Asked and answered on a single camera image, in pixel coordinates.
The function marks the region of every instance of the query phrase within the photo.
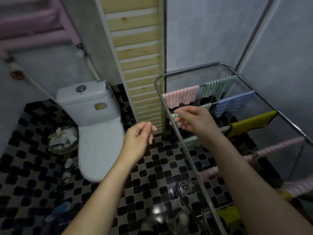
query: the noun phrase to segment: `sticker on toilet tank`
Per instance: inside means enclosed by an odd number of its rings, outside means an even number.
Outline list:
[[[102,110],[108,106],[106,105],[106,103],[97,103],[97,104],[94,104],[94,107],[96,108],[96,110]]]

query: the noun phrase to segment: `toilet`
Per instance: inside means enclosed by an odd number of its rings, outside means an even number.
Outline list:
[[[64,87],[57,91],[56,101],[78,125],[81,174],[100,182],[117,159],[125,135],[110,85],[102,80]]]

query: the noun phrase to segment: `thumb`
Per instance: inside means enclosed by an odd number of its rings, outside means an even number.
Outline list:
[[[141,133],[140,133],[140,137],[144,138],[146,141],[148,140],[148,138],[150,137],[151,134],[151,130],[152,130],[152,123],[148,122],[142,129]]]
[[[184,110],[180,110],[178,114],[182,119],[186,120],[188,123],[190,123],[194,117],[193,114],[190,114],[189,112]]]

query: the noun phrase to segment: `yellow cloth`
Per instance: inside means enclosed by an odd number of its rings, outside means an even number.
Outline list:
[[[265,114],[261,114],[246,120],[242,120],[236,123],[230,124],[231,128],[227,135],[227,138],[231,138],[235,135],[240,135],[242,133],[249,132],[250,130],[257,128],[264,128],[268,126],[271,120],[277,115],[276,110],[272,110]]]
[[[292,200],[292,194],[285,192],[285,191],[279,191],[278,193],[285,200],[287,201]],[[219,209],[217,210],[217,214],[219,217],[224,219],[226,226],[241,219],[239,211],[235,205],[228,206],[225,209]]]

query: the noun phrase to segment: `hand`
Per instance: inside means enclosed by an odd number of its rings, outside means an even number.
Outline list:
[[[208,137],[221,133],[209,111],[199,106],[184,106],[174,110],[179,114],[175,118],[177,126],[183,130],[194,132],[198,137]]]
[[[140,122],[130,127],[125,134],[119,158],[130,162],[131,166],[138,162],[147,145],[152,144],[152,131],[157,131],[157,128],[151,122]]]

